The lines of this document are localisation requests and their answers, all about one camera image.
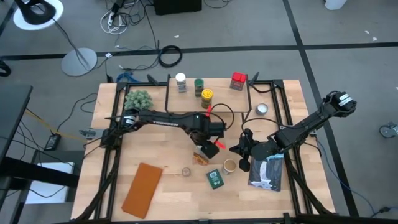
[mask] bottle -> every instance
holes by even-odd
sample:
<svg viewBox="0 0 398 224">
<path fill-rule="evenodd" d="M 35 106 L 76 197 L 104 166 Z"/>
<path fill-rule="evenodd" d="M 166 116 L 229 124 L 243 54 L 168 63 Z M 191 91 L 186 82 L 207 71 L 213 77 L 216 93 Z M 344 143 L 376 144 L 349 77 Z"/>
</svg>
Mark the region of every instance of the bottle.
<svg viewBox="0 0 398 224">
<path fill-rule="evenodd" d="M 187 91 L 187 82 L 185 81 L 185 74 L 184 73 L 176 74 L 175 80 L 177 81 L 178 92 L 185 93 Z"/>
<path fill-rule="evenodd" d="M 329 10 L 341 9 L 347 0 L 326 0 L 325 7 Z"/>
</svg>

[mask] red object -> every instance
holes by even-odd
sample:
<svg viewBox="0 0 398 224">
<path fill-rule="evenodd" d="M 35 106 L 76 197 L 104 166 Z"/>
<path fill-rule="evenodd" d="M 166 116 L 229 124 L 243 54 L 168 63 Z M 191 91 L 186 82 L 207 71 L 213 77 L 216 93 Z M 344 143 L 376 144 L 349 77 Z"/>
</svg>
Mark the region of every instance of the red object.
<svg viewBox="0 0 398 224">
<path fill-rule="evenodd" d="M 210 116 L 210 113 L 211 113 L 211 105 L 209 105 L 209 106 L 207 107 L 207 114 L 206 114 L 206 116 Z"/>
<path fill-rule="evenodd" d="M 244 83 L 246 82 L 246 74 L 242 74 L 239 72 L 234 72 L 232 74 L 232 80 L 236 81 L 236 82 L 240 82 L 240 83 Z"/>
<path fill-rule="evenodd" d="M 221 143 L 221 142 L 219 142 L 219 141 L 216 141 L 215 144 L 216 144 L 218 147 L 222 148 L 222 149 L 226 149 L 226 147 L 224 146 L 224 144 Z"/>
</svg>

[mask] yellow can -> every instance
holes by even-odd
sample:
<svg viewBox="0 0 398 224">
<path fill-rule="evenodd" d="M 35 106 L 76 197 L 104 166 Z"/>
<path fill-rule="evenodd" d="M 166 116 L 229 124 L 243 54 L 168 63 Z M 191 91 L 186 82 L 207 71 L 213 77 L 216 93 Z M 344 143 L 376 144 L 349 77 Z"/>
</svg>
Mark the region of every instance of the yellow can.
<svg viewBox="0 0 398 224">
<path fill-rule="evenodd" d="M 212 98 L 213 98 L 213 91 L 209 89 L 204 89 L 201 92 L 201 107 L 207 109 L 211 104 Z"/>
</svg>

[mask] red block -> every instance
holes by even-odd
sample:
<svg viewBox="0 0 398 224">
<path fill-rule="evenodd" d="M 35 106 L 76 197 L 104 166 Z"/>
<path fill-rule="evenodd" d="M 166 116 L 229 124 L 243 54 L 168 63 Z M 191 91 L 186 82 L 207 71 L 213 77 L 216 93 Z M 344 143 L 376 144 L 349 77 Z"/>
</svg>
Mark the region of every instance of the red block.
<svg viewBox="0 0 398 224">
<path fill-rule="evenodd" d="M 238 72 L 234 72 L 232 74 L 232 80 L 236 81 L 236 82 L 240 82 L 240 83 L 244 83 L 246 82 L 246 74 L 242 74 L 242 73 L 238 73 Z"/>
</svg>

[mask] lamp base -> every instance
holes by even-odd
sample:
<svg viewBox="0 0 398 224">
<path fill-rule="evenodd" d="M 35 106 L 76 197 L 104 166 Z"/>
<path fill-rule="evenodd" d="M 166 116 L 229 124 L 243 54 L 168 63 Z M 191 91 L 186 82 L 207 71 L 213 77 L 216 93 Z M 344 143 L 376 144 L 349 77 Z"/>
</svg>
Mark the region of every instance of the lamp base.
<svg viewBox="0 0 398 224">
<path fill-rule="evenodd" d="M 84 75 L 92 71 L 97 64 L 97 54 L 94 50 L 85 47 L 79 48 L 78 50 L 81 54 L 79 58 L 77 57 L 77 52 L 72 50 L 62 59 L 61 69 L 69 76 L 78 77 Z"/>
</svg>

